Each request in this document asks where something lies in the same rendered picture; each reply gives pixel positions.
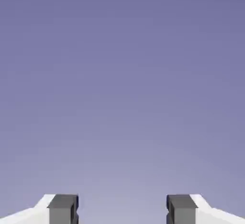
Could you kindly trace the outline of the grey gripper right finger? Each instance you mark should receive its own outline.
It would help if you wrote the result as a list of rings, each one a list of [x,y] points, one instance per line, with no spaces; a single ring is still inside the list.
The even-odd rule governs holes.
[[[200,194],[168,194],[167,224],[245,224],[245,218],[211,207]]]

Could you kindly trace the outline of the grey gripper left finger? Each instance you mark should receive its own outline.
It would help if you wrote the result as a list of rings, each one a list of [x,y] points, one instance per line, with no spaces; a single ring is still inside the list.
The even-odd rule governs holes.
[[[77,194],[45,194],[31,208],[0,218],[0,224],[79,224]]]

